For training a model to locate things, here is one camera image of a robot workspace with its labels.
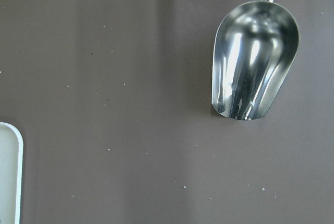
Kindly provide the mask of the white rectangular tray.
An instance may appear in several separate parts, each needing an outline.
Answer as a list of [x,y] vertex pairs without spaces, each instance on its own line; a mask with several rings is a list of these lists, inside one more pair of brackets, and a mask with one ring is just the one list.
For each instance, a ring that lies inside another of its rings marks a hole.
[[22,135],[1,122],[1,223],[20,223],[22,164]]

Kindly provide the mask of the stainless steel scoop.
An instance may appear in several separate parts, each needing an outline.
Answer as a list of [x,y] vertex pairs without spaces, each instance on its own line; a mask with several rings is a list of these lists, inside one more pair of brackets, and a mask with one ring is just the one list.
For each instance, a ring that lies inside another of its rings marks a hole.
[[300,30],[275,0],[256,0],[231,10],[214,40],[211,104],[222,116],[262,119],[295,59]]

